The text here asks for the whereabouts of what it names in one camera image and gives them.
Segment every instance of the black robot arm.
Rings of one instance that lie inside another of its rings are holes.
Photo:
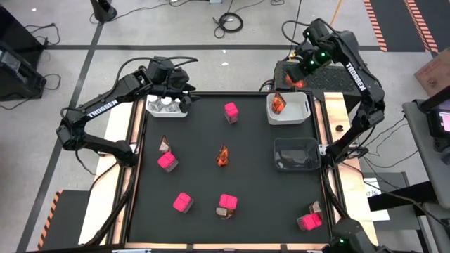
[[[295,53],[301,57],[297,58],[300,62],[288,69],[287,73],[293,82],[298,82],[331,61],[342,63],[361,93],[361,104],[352,120],[351,128],[341,139],[326,148],[326,161],[334,167],[345,160],[349,146],[363,132],[384,120],[385,92],[361,59],[354,34],[335,30],[330,33],[327,25],[319,18],[303,32],[305,41],[308,39],[313,49],[302,50],[299,46]]]
[[[136,155],[126,141],[112,142],[89,135],[84,131],[86,123],[120,103],[134,102],[149,94],[179,99],[180,110],[187,112],[191,103],[198,99],[189,93],[194,91],[195,87],[188,84],[188,80],[186,72],[173,65],[169,58],[151,58],[147,68],[140,67],[132,74],[124,76],[111,90],[98,95],[97,98],[78,108],[63,108],[63,120],[56,130],[58,139],[65,150],[86,148],[97,153],[110,153],[121,166],[134,166]]]

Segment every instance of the white paper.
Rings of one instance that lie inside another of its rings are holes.
[[[367,178],[367,179],[364,179],[364,182],[371,185],[370,186],[368,184],[364,184],[366,186],[366,196],[367,197],[372,197],[372,196],[381,194],[381,191],[377,189],[380,186],[378,185],[376,178]],[[374,211],[374,212],[371,212],[371,215],[372,215],[372,221],[389,221],[390,220],[387,210]]]

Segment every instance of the black container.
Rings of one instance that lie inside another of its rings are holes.
[[[314,138],[277,138],[274,146],[279,171],[312,171],[321,167],[319,143]]]

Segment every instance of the black tray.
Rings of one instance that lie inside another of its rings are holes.
[[[271,126],[266,117],[267,93],[196,93],[202,97],[181,119],[148,116],[143,156],[128,242],[153,243],[327,243],[334,217],[323,194],[319,170],[286,174],[274,165],[275,138],[320,139],[313,98],[311,117],[302,124]],[[224,104],[234,102],[239,121],[229,124]],[[157,160],[165,134],[179,165],[171,172]],[[230,162],[218,167],[220,146],[229,148]],[[180,192],[194,203],[187,214],[172,207]],[[229,220],[214,212],[222,193],[238,197]],[[323,225],[301,231],[296,219],[319,200]]]

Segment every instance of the floor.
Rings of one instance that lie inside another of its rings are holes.
[[[299,0],[286,0],[282,6],[272,6],[265,1],[241,10],[244,28],[216,39],[212,17],[218,18],[230,2],[224,0],[223,4],[209,5],[192,1],[179,8],[162,6],[97,26],[89,22],[92,13],[89,1],[0,0],[23,25],[57,24],[60,45],[42,54],[38,71],[57,73],[63,78],[61,87],[44,93],[42,99],[32,100],[12,111],[0,110],[0,245],[5,252],[37,248],[57,190],[89,189],[93,177],[82,169],[73,152],[61,150],[57,143],[55,130],[60,121],[59,110],[84,103],[110,89],[124,61],[154,55],[196,57],[200,61],[186,65],[185,70],[192,85],[200,91],[256,91],[263,81],[271,78],[276,61],[284,58],[289,48],[281,34],[281,24],[295,19]],[[231,10],[254,2],[257,1],[235,1]],[[121,15],[161,3],[158,0],[114,0],[112,4]],[[309,22],[318,17],[331,21],[337,4],[337,0],[303,0],[300,21]],[[385,121],[377,127],[374,136],[402,118],[402,103],[427,98],[413,73],[432,59],[431,53],[425,50],[391,52],[389,47],[387,52],[378,49],[379,40],[362,0],[344,1],[334,26],[337,30],[355,33],[360,46],[366,48],[360,52],[362,58],[383,83],[387,106]],[[298,27],[296,38],[300,39],[303,29]],[[286,32],[292,34],[293,28],[289,27]],[[52,29],[35,35],[57,40]],[[130,64],[123,73],[132,72],[142,64],[146,62]],[[49,78],[48,85],[56,85],[56,79]],[[105,113],[90,122],[86,131],[103,136],[108,116]],[[379,142],[380,139],[376,140],[370,148],[375,148]],[[367,157],[376,164],[389,165],[414,151],[416,146],[411,132],[404,126],[385,141],[380,157]],[[96,168],[96,154],[85,150],[79,153],[88,168]],[[370,171],[364,161],[361,166],[363,171]],[[410,183],[428,179],[418,155],[391,169],[377,171],[405,171]],[[380,244],[392,249],[422,252],[415,232],[377,231],[377,234]]]

